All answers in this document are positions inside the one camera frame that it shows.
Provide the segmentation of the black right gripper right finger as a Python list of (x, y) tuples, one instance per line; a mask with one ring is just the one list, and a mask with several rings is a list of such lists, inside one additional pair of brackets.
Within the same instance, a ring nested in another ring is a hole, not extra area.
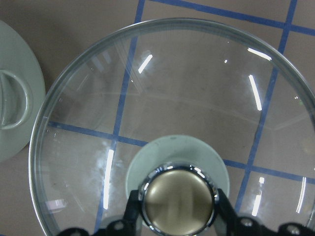
[(227, 236), (313, 236), (310, 228), (294, 222), (280, 225), (273, 231), (252, 217), (239, 216), (222, 189), (218, 189), (217, 212), (226, 223)]

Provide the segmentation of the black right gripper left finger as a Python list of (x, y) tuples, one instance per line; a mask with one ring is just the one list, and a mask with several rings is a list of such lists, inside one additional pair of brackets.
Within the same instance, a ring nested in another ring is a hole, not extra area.
[(132, 190), (126, 204), (123, 217), (98, 229), (93, 236), (137, 236), (141, 230), (140, 202), (138, 190)]

